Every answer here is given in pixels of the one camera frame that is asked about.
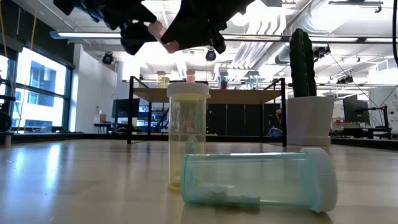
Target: ceiling light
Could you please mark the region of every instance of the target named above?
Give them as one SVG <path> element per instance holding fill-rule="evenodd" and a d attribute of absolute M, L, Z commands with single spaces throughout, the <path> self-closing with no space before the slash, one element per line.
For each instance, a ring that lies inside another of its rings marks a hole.
<path fill-rule="evenodd" d="M 329 5 L 340 6 L 380 6 L 384 4 L 382 1 L 330 1 Z"/>
<path fill-rule="evenodd" d="M 356 42 L 356 37 L 310 37 L 313 42 Z"/>
<path fill-rule="evenodd" d="M 374 42 L 374 43 L 386 43 L 386 44 L 391 44 L 392 43 L 392 38 L 367 38 L 365 40 L 366 43 L 368 42 Z"/>
<path fill-rule="evenodd" d="M 278 35 L 256 35 L 256 34 L 223 34 L 225 40 L 239 40 L 239 41 L 269 41 L 277 42 L 282 39 Z"/>
<path fill-rule="evenodd" d="M 51 31 L 53 39 L 120 39 L 119 33 L 115 32 L 57 32 Z"/>

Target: security camera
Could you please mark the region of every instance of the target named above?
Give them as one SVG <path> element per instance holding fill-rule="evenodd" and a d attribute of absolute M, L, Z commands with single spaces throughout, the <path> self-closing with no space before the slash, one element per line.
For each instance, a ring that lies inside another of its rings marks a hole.
<path fill-rule="evenodd" d="M 113 54 L 112 52 L 106 52 L 105 56 L 102 58 L 102 62 L 105 65 L 111 65 L 113 63 Z"/>
<path fill-rule="evenodd" d="M 213 62 L 214 60 L 216 60 L 216 58 L 217 58 L 216 52 L 213 49 L 209 49 L 206 54 L 206 60 L 208 62 Z"/>

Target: red object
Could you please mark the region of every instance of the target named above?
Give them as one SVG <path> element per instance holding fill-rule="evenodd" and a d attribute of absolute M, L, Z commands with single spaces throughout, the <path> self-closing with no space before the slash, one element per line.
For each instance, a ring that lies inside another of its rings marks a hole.
<path fill-rule="evenodd" d="M 228 87 L 228 82 L 226 80 L 221 81 L 221 89 L 226 90 Z"/>
<path fill-rule="evenodd" d="M 335 124 L 350 124 L 351 122 L 350 121 L 343 121 L 343 122 L 341 122 L 341 120 L 337 120 L 336 122 L 335 122 Z"/>

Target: wall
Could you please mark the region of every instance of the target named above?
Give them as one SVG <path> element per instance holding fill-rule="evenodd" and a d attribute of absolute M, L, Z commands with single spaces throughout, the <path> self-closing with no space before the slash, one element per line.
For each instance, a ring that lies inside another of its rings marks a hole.
<path fill-rule="evenodd" d="M 70 131 L 97 133 L 92 124 L 97 106 L 112 121 L 113 100 L 116 98 L 118 75 L 105 67 L 79 44 L 75 46 L 73 63 Z"/>
<path fill-rule="evenodd" d="M 369 73 L 369 83 L 375 84 L 386 84 L 386 85 L 398 85 L 398 69 L 390 68 L 385 69 L 380 72 L 372 72 Z M 394 87 L 389 88 L 372 88 L 369 90 L 370 99 L 376 104 L 369 102 L 369 107 L 380 107 L 383 105 L 387 105 L 388 107 L 388 120 L 391 125 L 393 132 L 398 130 L 398 89 Z M 380 116 L 378 111 L 370 111 L 374 116 L 374 120 L 377 125 L 384 125 L 383 115 Z"/>
<path fill-rule="evenodd" d="M 11 0 L 2 0 L 1 6 L 7 46 L 20 51 L 22 50 L 21 46 L 30 44 L 34 16 Z M 37 19 L 34 49 L 56 62 L 73 67 L 73 44 L 68 44 L 68 40 L 55 40 L 51 38 L 50 31 L 54 31 L 54 29 Z"/>

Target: white wall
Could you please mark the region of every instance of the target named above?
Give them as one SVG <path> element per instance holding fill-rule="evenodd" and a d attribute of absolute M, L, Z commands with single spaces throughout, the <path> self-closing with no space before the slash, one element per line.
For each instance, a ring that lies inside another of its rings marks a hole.
<path fill-rule="evenodd" d="M 369 71 L 369 83 L 373 84 L 386 84 L 386 85 L 398 85 L 398 69 L 390 68 L 385 69 L 380 72 L 370 72 Z M 369 97 L 376 104 L 373 105 L 369 102 L 369 107 L 380 107 L 383 105 L 387 105 L 388 107 L 388 120 L 389 124 L 392 126 L 393 132 L 398 130 L 398 89 L 394 89 L 394 87 L 389 88 L 372 88 L 369 90 Z M 378 111 L 370 111 L 374 116 L 376 122 L 384 125 L 384 118 Z"/>
<path fill-rule="evenodd" d="M 113 97 L 117 93 L 117 74 L 75 45 L 73 63 L 76 69 L 72 79 L 70 131 L 97 133 L 92 125 L 97 106 L 112 121 Z"/>

